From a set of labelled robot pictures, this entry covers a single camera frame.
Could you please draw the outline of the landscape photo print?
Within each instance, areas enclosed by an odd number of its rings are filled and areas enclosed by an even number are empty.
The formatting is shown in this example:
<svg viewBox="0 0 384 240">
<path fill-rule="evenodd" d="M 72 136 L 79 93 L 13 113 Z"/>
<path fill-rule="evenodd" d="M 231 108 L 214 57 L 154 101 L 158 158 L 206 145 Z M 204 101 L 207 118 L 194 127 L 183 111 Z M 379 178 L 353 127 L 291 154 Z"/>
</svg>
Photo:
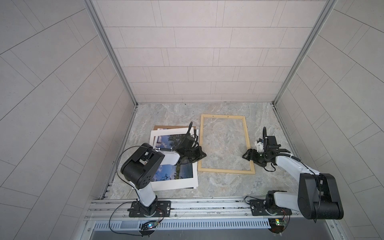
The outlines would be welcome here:
<svg viewBox="0 0 384 240">
<path fill-rule="evenodd" d="M 156 148 L 175 148 L 183 140 L 184 135 L 155 136 Z M 193 164 L 160 165 L 152 182 L 190 179 L 194 177 Z"/>
</svg>

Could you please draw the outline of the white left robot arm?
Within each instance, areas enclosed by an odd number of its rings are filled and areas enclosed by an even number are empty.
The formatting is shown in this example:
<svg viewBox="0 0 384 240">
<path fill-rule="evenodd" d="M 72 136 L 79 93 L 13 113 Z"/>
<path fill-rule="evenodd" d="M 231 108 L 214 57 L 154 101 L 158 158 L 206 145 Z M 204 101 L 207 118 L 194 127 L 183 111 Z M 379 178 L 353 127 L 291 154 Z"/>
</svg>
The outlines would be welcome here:
<svg viewBox="0 0 384 240">
<path fill-rule="evenodd" d="M 186 179 L 193 176 L 193 164 L 205 158 L 197 134 L 182 135 L 175 148 L 155 149 L 143 143 L 124 162 L 122 181 L 134 188 L 138 200 L 132 203 L 130 217 L 165 216 L 166 207 L 158 203 L 152 182 Z"/>
</svg>

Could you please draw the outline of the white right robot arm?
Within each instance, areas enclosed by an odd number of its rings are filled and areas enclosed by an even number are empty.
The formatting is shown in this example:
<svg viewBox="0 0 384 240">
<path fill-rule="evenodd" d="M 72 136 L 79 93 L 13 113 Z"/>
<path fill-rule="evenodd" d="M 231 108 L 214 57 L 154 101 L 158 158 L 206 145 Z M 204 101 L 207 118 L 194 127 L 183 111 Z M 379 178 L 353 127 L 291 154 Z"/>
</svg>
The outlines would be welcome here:
<svg viewBox="0 0 384 240">
<path fill-rule="evenodd" d="M 268 191 L 265 200 L 251 200 L 253 209 L 263 207 L 267 214 L 287 214 L 296 211 L 309 220 L 341 220 L 344 209 L 337 181 L 331 174 L 320 173 L 305 165 L 287 149 L 277 143 L 276 137 L 263 135 L 257 141 L 256 149 L 248 149 L 243 159 L 265 169 L 281 167 L 298 183 L 297 194 L 286 191 Z"/>
</svg>

